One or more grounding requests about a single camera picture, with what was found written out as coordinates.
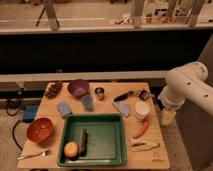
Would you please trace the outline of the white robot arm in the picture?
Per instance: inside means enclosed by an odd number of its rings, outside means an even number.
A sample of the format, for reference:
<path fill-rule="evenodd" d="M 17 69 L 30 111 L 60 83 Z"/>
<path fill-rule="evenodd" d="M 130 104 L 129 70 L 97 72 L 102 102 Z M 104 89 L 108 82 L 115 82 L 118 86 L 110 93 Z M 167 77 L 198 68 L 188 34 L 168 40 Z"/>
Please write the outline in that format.
<path fill-rule="evenodd" d="M 167 109 L 178 110 L 188 99 L 213 116 L 213 87 L 205 83 L 208 69 L 201 62 L 191 62 L 167 72 L 166 86 L 158 99 Z"/>

